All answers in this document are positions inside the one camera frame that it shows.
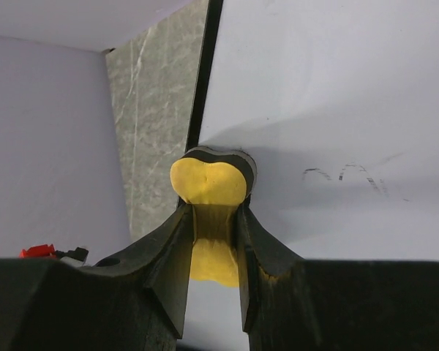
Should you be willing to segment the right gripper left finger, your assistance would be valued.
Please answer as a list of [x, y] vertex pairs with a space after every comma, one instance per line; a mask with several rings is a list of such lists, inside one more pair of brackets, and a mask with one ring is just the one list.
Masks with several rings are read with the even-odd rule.
[[183, 205], [93, 266], [0, 259], [0, 350], [174, 350], [193, 236], [192, 208]]

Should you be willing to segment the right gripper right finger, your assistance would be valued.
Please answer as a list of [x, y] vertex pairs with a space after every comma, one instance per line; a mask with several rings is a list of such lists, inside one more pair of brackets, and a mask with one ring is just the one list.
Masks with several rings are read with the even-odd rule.
[[439, 350], [439, 262], [305, 260], [236, 212], [251, 350]]

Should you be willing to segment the yellow bone-shaped eraser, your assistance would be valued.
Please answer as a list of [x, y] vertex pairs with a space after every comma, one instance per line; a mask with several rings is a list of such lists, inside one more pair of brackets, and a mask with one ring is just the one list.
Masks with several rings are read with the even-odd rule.
[[243, 151], [205, 146], [190, 149], [171, 166], [173, 190], [193, 209], [191, 279], [239, 286], [233, 219], [256, 175], [255, 161]]

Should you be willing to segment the small white whiteboard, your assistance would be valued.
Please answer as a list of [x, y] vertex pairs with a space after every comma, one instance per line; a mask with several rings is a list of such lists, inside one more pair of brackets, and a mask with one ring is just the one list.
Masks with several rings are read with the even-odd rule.
[[221, 1], [199, 142], [306, 258], [439, 260], [439, 1]]

